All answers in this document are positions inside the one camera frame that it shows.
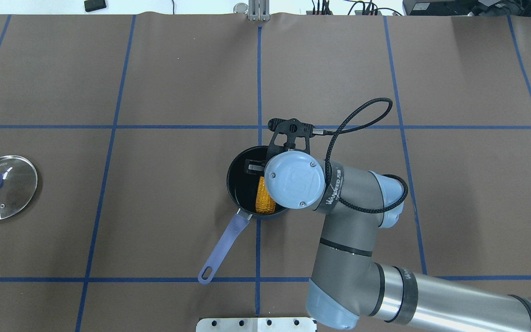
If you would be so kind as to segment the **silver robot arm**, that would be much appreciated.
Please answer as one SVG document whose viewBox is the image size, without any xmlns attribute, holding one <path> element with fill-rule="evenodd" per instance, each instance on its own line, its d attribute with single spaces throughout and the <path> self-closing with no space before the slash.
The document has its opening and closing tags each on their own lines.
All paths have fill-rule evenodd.
<svg viewBox="0 0 531 332">
<path fill-rule="evenodd" d="M 282 207 L 325 215 L 308 281 L 306 308 L 315 320 L 337 330 L 352 329 L 369 316 L 433 332 L 531 332 L 531 298 L 375 263 L 378 230 L 398 221 L 404 186 L 335 161 L 325 184 L 324 167 L 323 160 L 299 151 L 267 162 L 247 160 L 244 167 L 265 178 L 268 193 Z"/>
</svg>

